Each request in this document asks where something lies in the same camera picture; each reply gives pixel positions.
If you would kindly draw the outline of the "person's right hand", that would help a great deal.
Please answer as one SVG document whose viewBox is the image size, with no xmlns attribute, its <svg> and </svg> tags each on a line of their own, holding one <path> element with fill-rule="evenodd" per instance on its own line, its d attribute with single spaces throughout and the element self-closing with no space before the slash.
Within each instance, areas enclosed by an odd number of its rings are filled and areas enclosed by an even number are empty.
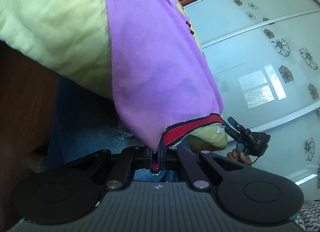
<svg viewBox="0 0 320 232">
<path fill-rule="evenodd" d="M 252 161 L 249 156 L 246 156 L 242 151 L 233 149 L 231 152 L 227 153 L 227 158 L 233 161 L 242 162 L 246 165 L 251 165 Z"/>
</svg>

